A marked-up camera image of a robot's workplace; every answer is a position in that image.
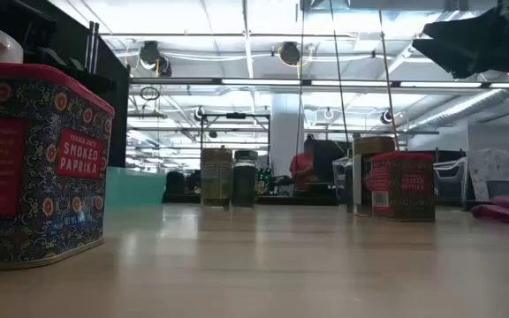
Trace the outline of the spice jar with green lid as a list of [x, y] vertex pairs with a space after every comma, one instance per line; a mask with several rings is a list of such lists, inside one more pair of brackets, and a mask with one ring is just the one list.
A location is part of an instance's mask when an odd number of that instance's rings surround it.
[[234, 153], [232, 171], [232, 199], [235, 208], [252, 208], [255, 204], [258, 153], [241, 149]]

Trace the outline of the black curtain partition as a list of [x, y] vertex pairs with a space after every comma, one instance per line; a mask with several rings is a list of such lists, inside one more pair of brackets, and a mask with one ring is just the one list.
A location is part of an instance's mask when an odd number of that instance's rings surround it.
[[[88, 27], [89, 23], [82, 22], [81, 25]], [[115, 68], [115, 70], [118, 72], [118, 74], [115, 76], [116, 80], [118, 81], [118, 91], [115, 93], [108, 93], [98, 96], [106, 101], [115, 111], [110, 133], [109, 166], [124, 168], [126, 154], [129, 68], [123, 65], [115, 57], [114, 53], [107, 46], [107, 44], [105, 45], [106, 48], [109, 49], [112, 53], [113, 60], [120, 63], [120, 65]]]

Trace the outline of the smoked paprika tin red lid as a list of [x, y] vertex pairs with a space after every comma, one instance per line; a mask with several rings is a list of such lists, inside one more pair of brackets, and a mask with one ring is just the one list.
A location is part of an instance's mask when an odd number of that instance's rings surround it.
[[0, 63], [0, 270], [101, 245], [114, 114], [56, 68]]
[[435, 221], [431, 155], [390, 152], [371, 158], [372, 215], [401, 222]]

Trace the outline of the long ceiling light bar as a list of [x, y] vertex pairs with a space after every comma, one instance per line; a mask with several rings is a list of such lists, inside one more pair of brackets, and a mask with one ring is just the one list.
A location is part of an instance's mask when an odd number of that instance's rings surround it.
[[131, 84], [225, 85], [225, 86], [303, 86], [303, 87], [396, 87], [437, 89], [509, 89], [509, 82], [417, 81], [417, 80], [332, 80], [332, 79], [224, 79], [224, 78], [132, 78]]

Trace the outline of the clear plastic bin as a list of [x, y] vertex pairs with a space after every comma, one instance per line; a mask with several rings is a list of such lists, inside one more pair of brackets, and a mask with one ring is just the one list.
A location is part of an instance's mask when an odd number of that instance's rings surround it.
[[[337, 159], [332, 164], [338, 201], [347, 207], [353, 204], [353, 160]], [[434, 163], [435, 203], [441, 206], [459, 206], [465, 200], [468, 177], [467, 158]]]

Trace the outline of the black chair back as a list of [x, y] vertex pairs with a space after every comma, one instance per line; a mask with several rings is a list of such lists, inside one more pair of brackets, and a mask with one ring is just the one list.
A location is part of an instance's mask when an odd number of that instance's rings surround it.
[[180, 195], [186, 192], [186, 178], [182, 172], [171, 170], [166, 174], [165, 194]]

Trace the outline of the white patterned board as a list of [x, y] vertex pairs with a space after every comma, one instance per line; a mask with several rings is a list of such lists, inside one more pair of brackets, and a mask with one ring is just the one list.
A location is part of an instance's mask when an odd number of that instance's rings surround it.
[[487, 182], [509, 181], [509, 151], [495, 148], [467, 151], [467, 166], [477, 201], [490, 201]]

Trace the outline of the teal plastic bin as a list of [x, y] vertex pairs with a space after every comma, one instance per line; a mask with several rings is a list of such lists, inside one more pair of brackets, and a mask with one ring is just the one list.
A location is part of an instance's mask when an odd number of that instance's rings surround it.
[[163, 173], [109, 167], [106, 175], [105, 207], [135, 208], [162, 204], [166, 177]]

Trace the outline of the person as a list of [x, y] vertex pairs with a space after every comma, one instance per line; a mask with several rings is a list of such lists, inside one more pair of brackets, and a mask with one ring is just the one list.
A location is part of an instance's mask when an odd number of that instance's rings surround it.
[[314, 141], [314, 137], [309, 134], [304, 141], [303, 151], [291, 160], [290, 172], [295, 192], [306, 192], [308, 182], [315, 176], [313, 169]]

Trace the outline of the white building column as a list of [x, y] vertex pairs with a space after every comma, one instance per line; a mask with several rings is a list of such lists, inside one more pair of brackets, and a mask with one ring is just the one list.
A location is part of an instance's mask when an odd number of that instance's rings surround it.
[[303, 141], [303, 116], [297, 94], [277, 94], [270, 107], [270, 159], [275, 176], [290, 174], [291, 160]]

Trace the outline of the black monitor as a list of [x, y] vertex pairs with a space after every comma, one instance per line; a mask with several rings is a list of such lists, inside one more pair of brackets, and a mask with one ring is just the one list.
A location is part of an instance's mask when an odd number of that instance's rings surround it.
[[321, 182], [332, 183], [333, 162], [346, 157], [352, 148], [351, 142], [336, 140], [315, 140], [313, 146], [313, 169]]

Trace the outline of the grey chair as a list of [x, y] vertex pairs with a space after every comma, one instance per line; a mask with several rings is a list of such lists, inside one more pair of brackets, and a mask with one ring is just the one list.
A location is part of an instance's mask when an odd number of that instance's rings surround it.
[[487, 182], [488, 196], [490, 199], [498, 196], [509, 195], [509, 181], [495, 180]]

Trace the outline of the thin metal rod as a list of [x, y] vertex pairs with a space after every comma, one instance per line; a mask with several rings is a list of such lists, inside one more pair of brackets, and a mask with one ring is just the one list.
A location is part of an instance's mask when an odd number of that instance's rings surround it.
[[89, 25], [88, 25], [88, 31], [87, 31], [86, 51], [85, 51], [85, 60], [84, 60], [84, 67], [87, 72], [90, 72], [90, 69], [91, 69], [93, 31], [94, 31], [94, 22], [90, 20]]
[[96, 70], [96, 59], [99, 50], [99, 27], [98, 22], [93, 23], [92, 34], [91, 34], [91, 50], [90, 50], [90, 61], [89, 71], [95, 73]]

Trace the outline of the distant black rig frame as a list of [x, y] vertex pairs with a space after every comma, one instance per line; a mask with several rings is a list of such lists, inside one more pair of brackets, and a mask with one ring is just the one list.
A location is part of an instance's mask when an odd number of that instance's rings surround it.
[[200, 123], [199, 149], [227, 148], [232, 154], [237, 150], [254, 150], [261, 158], [260, 169], [270, 168], [270, 115], [228, 112], [204, 113], [206, 120]]

